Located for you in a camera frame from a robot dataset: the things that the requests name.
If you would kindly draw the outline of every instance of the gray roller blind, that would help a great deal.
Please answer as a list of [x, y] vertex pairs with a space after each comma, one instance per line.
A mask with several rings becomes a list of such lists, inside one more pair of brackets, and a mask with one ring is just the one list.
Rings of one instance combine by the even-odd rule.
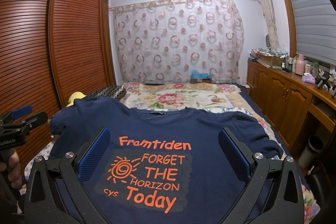
[[336, 65], [336, 12], [329, 0], [291, 0], [296, 51]]

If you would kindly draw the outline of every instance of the wooden desk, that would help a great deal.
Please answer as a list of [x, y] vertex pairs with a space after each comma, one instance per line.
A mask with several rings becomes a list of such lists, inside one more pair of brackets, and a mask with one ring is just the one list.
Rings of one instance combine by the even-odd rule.
[[335, 135], [335, 122], [325, 114], [323, 107], [335, 113], [336, 99], [331, 98], [331, 91], [319, 90], [317, 85], [305, 83], [301, 78], [295, 73], [268, 69], [248, 61], [250, 96], [293, 156], [301, 154], [320, 123], [330, 133], [324, 151]]

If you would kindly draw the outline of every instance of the metal screw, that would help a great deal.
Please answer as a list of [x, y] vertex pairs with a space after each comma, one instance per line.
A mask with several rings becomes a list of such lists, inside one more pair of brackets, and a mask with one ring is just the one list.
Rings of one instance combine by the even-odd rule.
[[37, 156], [36, 158], [35, 158], [35, 161], [36, 162], [39, 162], [39, 161], [41, 161], [42, 160], [42, 156]]
[[261, 160], [261, 159], [264, 157], [264, 155], [261, 154], [260, 152], [255, 153], [254, 156], [255, 156], [258, 160]]
[[65, 153], [65, 157], [67, 158], [67, 159], [70, 159], [70, 158], [72, 158], [73, 156], [74, 156], [75, 154], [73, 153], [73, 152], [67, 152], [67, 153]]
[[293, 162], [294, 161], [294, 159], [291, 156], [287, 156], [286, 160], [289, 161], [289, 162]]

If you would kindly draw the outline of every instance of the wooden wardrobe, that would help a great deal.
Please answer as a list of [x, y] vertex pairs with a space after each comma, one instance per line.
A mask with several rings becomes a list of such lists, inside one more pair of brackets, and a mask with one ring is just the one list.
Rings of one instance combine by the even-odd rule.
[[[73, 92], [115, 84], [102, 2], [0, 0], [0, 113], [30, 104], [51, 118]], [[22, 168], [50, 140], [47, 124], [31, 131]]]

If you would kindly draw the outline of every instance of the trash can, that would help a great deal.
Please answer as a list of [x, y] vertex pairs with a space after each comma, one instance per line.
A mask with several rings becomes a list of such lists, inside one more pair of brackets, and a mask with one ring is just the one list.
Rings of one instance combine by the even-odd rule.
[[320, 138], [315, 135], [310, 136], [308, 143], [299, 158], [299, 165], [306, 169], [310, 168], [322, 149], [323, 143]]

